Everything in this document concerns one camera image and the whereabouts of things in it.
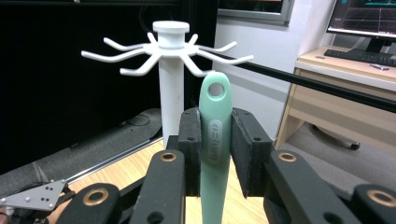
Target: wooden table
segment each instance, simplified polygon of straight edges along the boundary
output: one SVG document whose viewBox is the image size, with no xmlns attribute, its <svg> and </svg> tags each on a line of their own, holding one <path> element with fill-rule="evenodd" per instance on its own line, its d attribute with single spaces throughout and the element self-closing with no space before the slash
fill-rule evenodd
<svg viewBox="0 0 396 224">
<path fill-rule="evenodd" d="M 152 155 L 163 150 L 163 141 L 146 147 L 106 168 L 88 175 L 72 184 L 70 189 L 79 192 L 94 183 L 111 183 L 123 189 L 146 174 Z M 233 163 L 224 205 L 223 223 L 268 223 L 263 210 L 263 198 L 247 198 L 242 196 L 239 181 Z M 49 223 L 56 223 L 64 210 L 65 204 L 58 207 L 49 216 Z M 199 198 L 186 198 L 186 223 L 202 223 L 201 202 Z"/>
<path fill-rule="evenodd" d="M 295 75 L 396 101 L 395 67 L 380 71 L 368 63 L 326 57 L 326 49 L 328 47 L 299 57 Z M 294 84 L 290 88 L 276 148 L 280 148 L 305 121 L 396 155 L 396 114 Z"/>
</svg>

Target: white wall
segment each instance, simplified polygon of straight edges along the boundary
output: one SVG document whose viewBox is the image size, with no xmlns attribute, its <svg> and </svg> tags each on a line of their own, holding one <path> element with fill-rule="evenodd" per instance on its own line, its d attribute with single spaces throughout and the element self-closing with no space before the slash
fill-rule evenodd
<svg viewBox="0 0 396 224">
<path fill-rule="evenodd" d="M 296 0 L 289 27 L 218 17 L 215 47 L 236 41 L 226 55 L 253 55 L 252 63 L 293 73 L 299 55 L 330 43 L 328 35 L 322 37 L 332 5 L 332 1 Z M 231 65 L 214 63 L 213 67 L 230 79 L 233 106 L 253 113 L 275 140 L 290 84 Z"/>
</svg>

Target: monitor screen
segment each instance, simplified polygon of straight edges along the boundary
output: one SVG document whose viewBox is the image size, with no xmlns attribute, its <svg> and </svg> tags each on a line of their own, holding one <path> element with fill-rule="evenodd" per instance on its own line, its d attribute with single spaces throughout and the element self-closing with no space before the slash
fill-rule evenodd
<svg viewBox="0 0 396 224">
<path fill-rule="evenodd" d="M 337 0 L 327 32 L 394 42 L 396 0 Z"/>
</svg>

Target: black keyboard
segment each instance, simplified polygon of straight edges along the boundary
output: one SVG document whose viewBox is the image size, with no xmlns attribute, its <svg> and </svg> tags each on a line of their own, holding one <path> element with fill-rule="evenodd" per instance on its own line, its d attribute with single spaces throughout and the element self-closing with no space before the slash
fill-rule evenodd
<svg viewBox="0 0 396 224">
<path fill-rule="evenodd" d="M 363 50 L 351 50 L 344 52 L 340 50 L 328 49 L 324 55 L 362 63 L 378 63 L 385 66 L 396 67 L 396 60 L 390 58 L 391 54 L 371 53 Z"/>
</svg>

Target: mint green handle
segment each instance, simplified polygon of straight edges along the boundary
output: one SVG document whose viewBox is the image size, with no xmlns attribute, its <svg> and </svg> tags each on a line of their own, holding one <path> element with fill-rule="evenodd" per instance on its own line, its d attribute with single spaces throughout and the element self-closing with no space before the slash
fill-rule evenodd
<svg viewBox="0 0 396 224">
<path fill-rule="evenodd" d="M 222 87 L 212 94 L 210 87 Z M 230 167 L 232 98 L 230 81 L 218 72 L 209 73 L 199 100 L 202 130 L 201 202 L 204 224 L 220 224 Z"/>
</svg>

